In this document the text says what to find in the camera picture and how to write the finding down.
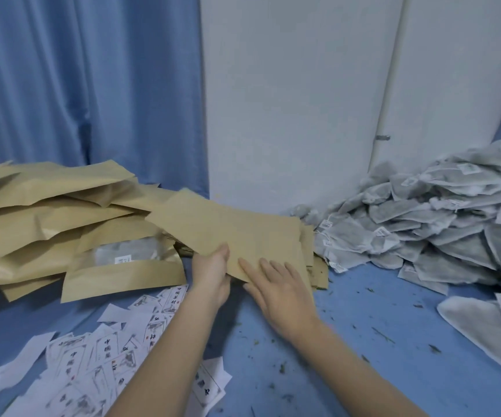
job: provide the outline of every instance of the left hand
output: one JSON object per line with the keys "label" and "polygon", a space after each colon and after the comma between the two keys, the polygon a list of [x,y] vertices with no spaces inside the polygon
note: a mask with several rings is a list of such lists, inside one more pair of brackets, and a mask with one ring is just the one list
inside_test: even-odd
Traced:
{"label": "left hand", "polygon": [[214,306],[220,308],[229,297],[231,277],[226,274],[229,246],[221,244],[207,256],[195,253],[193,256],[192,291],[209,297]]}

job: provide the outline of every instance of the curtain fold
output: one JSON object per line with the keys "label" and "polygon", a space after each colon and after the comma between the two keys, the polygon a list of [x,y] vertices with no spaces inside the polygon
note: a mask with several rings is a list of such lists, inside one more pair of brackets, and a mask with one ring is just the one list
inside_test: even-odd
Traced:
{"label": "curtain fold", "polygon": [[198,0],[0,0],[0,162],[207,196]]}

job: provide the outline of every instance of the blue floor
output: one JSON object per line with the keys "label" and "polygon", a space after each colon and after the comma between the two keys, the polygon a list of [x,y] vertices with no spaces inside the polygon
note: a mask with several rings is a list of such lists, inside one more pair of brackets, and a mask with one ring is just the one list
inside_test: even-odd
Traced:
{"label": "blue floor", "polygon": [[[428,414],[501,415],[501,367],[441,319],[435,307],[444,296],[370,264],[330,279],[329,290],[315,293],[322,319]],[[66,304],[59,294],[60,283],[11,304],[0,294],[0,365],[33,335],[94,330],[109,302],[127,307],[141,291]],[[451,294],[490,298],[475,287],[455,287]],[[220,310],[205,351],[205,358],[219,355],[233,379],[209,415],[347,415],[240,286]],[[0,393],[0,414],[44,368],[39,359],[19,385]]]}

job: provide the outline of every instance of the right hand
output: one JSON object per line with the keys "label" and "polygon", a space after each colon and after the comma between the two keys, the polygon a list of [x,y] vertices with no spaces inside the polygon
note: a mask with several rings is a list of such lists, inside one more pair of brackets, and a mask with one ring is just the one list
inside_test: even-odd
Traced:
{"label": "right hand", "polygon": [[290,343],[296,343],[310,325],[319,322],[312,297],[292,265],[282,266],[264,258],[259,264],[264,274],[245,259],[239,259],[239,265],[251,280],[243,288],[276,332]]}

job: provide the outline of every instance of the stack of kraft paper bags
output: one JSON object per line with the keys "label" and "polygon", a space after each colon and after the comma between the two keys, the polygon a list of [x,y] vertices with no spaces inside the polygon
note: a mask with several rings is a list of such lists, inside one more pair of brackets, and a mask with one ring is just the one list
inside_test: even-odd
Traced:
{"label": "stack of kraft paper bags", "polygon": [[0,289],[9,301],[64,279],[61,301],[186,283],[181,255],[231,248],[228,273],[265,257],[290,262],[311,289],[328,287],[313,227],[237,210],[187,189],[138,183],[112,160],[64,167],[0,164]]}

